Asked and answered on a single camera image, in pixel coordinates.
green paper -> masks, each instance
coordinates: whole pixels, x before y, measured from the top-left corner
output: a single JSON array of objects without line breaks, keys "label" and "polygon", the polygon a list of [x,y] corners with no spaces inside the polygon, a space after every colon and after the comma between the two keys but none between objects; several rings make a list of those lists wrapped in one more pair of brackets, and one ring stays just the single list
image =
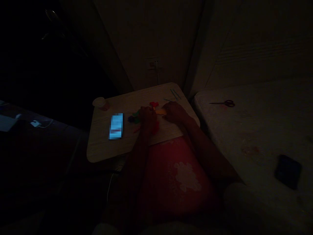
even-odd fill
[{"label": "green paper", "polygon": [[139,122],[140,122],[140,119],[138,117],[136,117],[134,123],[138,124]]},{"label": "green paper", "polygon": [[139,115],[139,110],[133,114],[134,117],[137,117]]}]

white mattress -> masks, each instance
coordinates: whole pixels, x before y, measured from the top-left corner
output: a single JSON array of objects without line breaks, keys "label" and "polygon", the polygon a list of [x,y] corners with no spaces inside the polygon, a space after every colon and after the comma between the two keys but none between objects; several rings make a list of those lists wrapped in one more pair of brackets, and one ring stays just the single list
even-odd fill
[{"label": "white mattress", "polygon": [[[233,100],[235,107],[210,102]],[[260,200],[294,223],[313,214],[313,79],[200,91],[194,98],[212,140]],[[274,177],[280,154],[302,165],[298,190]]]}]

hand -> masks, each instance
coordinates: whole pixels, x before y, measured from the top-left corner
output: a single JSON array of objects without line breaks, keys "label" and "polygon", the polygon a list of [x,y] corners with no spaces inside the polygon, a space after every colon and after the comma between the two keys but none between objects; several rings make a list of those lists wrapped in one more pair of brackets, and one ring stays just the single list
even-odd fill
[{"label": "hand", "polygon": [[177,102],[168,102],[163,106],[163,108],[167,112],[167,115],[163,116],[163,118],[169,122],[177,125],[185,125],[193,120],[193,118],[188,115],[186,110],[184,110],[184,108]]},{"label": "hand", "polygon": [[138,115],[141,122],[141,131],[151,135],[154,125],[157,122],[157,114],[151,107],[141,107]]}]

power cord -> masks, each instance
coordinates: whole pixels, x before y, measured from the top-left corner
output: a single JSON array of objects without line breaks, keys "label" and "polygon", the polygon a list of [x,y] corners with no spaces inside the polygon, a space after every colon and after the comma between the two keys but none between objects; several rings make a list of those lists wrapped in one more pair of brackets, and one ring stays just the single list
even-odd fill
[{"label": "power cord", "polygon": [[112,173],[112,175],[111,175],[111,179],[110,179],[110,183],[109,183],[109,187],[108,187],[107,202],[109,201],[109,190],[110,190],[110,186],[111,186],[111,181],[112,181],[113,175],[114,175],[114,173]]},{"label": "power cord", "polygon": [[47,128],[48,126],[51,125],[52,122],[53,122],[53,119],[51,119],[50,123],[49,123],[47,126],[45,126],[45,127],[39,126],[39,127],[40,127],[40,128]]}]

yellow paper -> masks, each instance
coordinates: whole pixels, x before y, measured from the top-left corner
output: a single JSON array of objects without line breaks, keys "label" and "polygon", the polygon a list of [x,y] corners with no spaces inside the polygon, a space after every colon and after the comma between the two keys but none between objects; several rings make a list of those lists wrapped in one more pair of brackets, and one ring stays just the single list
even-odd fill
[{"label": "yellow paper", "polygon": [[165,109],[156,110],[156,113],[157,113],[157,114],[163,114],[163,115],[166,115],[166,114],[167,114]]}]

